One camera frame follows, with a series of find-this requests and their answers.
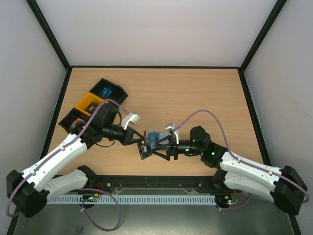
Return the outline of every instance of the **white wall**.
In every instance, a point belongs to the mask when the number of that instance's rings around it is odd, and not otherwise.
[[[246,71],[274,165],[297,169],[313,194],[313,1],[287,1]],[[313,201],[297,220],[312,234]]]
[[[37,0],[71,65],[240,66],[276,0]]]
[[[5,215],[6,175],[39,159],[65,69],[26,1],[0,1],[0,32],[0,234],[4,235],[11,221]]]

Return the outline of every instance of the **table surface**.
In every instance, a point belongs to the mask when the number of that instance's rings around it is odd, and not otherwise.
[[[262,163],[237,70],[73,68],[58,123],[101,78],[128,93],[122,105],[140,115],[138,123],[132,125],[139,133],[165,131],[166,124],[178,125],[192,112],[208,109],[221,121],[232,151]],[[212,141],[225,146],[218,124],[207,113],[191,118],[180,129],[180,138],[189,139],[190,129],[198,125],[211,135]],[[49,150],[66,136],[66,131],[57,125]],[[109,141],[100,144],[108,145]],[[119,142],[110,148],[94,145],[59,173],[70,173],[81,165],[89,166],[98,175],[201,176],[214,175],[216,171],[205,166],[199,156],[166,161],[154,155],[141,160],[136,144],[122,146]]]

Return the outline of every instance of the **item in bin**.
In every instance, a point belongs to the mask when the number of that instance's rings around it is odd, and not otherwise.
[[[106,88],[106,87],[105,87],[105,88],[100,92],[100,96],[105,99],[105,98],[108,97],[111,93],[112,93],[112,91],[111,91],[109,88]]]
[[[74,129],[74,127],[76,127],[79,123],[82,123],[84,120],[82,120],[81,118],[77,118],[69,127],[70,130]]]
[[[170,134],[168,132],[145,131],[144,137],[148,139],[151,149],[154,149],[156,147],[156,141],[169,135]],[[168,143],[169,141],[165,140],[165,141],[162,141],[160,145],[168,144]]]
[[[91,102],[90,105],[88,105],[88,107],[85,108],[85,111],[87,113],[93,114],[93,112],[96,110],[97,107],[98,107],[97,103]]]

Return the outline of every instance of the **wooden table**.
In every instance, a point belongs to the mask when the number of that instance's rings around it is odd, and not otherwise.
[[[73,68],[58,122],[101,78],[128,93],[122,105],[140,115],[133,128],[141,134],[145,130],[165,131],[166,124],[178,125],[193,111],[208,109],[221,121],[232,151],[262,163],[237,70]],[[207,113],[190,119],[180,129],[180,138],[189,139],[190,129],[198,125],[211,135],[212,141],[224,146],[216,121]],[[57,125],[49,150],[66,136],[66,131]],[[89,166],[98,175],[202,176],[214,175],[216,171],[205,166],[199,156],[179,156],[177,161],[159,156],[141,160],[136,144],[122,146],[119,142],[110,148],[94,145],[60,174],[70,173],[81,165]]]

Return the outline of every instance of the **gray floor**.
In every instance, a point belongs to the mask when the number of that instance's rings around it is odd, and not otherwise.
[[[292,235],[288,216],[272,203],[253,198],[234,211],[215,206],[123,205],[121,227],[111,235]],[[116,206],[96,205],[96,223],[112,228]],[[20,217],[14,235],[100,235],[78,205],[47,205],[38,215]]]

